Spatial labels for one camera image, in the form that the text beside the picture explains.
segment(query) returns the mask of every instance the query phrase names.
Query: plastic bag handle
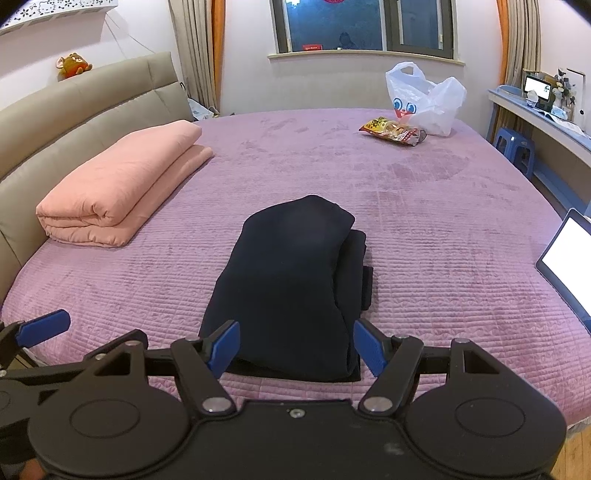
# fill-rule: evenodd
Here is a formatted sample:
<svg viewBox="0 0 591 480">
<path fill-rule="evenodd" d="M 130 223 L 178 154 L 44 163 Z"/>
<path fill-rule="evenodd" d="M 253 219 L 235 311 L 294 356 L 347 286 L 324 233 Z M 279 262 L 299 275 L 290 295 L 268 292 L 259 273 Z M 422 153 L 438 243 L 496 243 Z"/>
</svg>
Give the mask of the plastic bag handle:
<svg viewBox="0 0 591 480">
<path fill-rule="evenodd" d="M 404 73 L 401 71 L 407 67 L 412 67 L 413 72 L 412 73 Z M 404 75 L 408 75 L 409 77 L 416 77 L 416 78 L 420 78 L 421 80 L 427 80 L 425 78 L 425 74 L 423 73 L 423 71 L 418 67 L 418 65 L 416 63 L 414 63 L 412 61 L 404 61 L 402 63 L 399 63 L 392 70 L 390 70 L 388 73 L 394 73 L 394 72 L 400 72 Z"/>
</svg>

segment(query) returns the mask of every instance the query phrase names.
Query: window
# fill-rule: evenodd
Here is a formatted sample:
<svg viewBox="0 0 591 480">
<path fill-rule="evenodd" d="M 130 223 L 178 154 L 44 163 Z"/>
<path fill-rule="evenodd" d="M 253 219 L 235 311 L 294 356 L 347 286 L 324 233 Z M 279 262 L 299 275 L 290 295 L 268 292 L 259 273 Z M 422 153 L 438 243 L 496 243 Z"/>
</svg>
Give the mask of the window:
<svg viewBox="0 0 591 480">
<path fill-rule="evenodd" d="M 271 0 L 280 53 L 389 50 L 453 58 L 452 0 Z"/>
</svg>

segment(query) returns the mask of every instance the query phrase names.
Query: wall shelf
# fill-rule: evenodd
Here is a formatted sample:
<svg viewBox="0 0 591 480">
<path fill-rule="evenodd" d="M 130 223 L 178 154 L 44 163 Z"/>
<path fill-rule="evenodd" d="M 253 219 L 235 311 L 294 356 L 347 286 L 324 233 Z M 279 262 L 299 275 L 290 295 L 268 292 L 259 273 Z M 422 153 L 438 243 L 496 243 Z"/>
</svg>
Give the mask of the wall shelf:
<svg viewBox="0 0 591 480">
<path fill-rule="evenodd" d="M 24 4 L 6 23 L 0 25 L 0 35 L 56 18 L 91 12 L 106 12 L 117 7 L 118 4 L 119 0 L 31 0 Z"/>
</svg>

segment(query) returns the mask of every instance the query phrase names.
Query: wooden floor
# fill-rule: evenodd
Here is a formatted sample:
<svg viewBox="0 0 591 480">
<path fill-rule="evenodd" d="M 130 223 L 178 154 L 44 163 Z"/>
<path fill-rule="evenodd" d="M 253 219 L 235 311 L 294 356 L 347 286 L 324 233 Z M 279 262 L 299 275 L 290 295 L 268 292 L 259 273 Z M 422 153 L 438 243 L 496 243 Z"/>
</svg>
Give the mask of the wooden floor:
<svg viewBox="0 0 591 480">
<path fill-rule="evenodd" d="M 566 442 L 552 475 L 556 480 L 591 480 L 591 427 Z"/>
</svg>

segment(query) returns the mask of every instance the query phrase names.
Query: curtain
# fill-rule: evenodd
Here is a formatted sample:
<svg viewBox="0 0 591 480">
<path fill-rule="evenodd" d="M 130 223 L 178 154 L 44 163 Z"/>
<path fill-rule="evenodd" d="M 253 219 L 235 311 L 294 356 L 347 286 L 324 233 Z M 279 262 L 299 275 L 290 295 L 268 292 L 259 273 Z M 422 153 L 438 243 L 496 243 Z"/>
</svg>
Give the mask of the curtain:
<svg viewBox="0 0 591 480">
<path fill-rule="evenodd" d="M 496 3 L 503 41 L 499 83 L 521 88 L 524 69 L 536 72 L 540 70 L 541 33 L 538 0 L 496 0 Z M 525 122 L 504 108 L 499 108 L 494 136 L 502 127 L 522 131 Z"/>
<path fill-rule="evenodd" d="M 168 0 L 189 96 L 219 110 L 226 0 Z"/>
</svg>

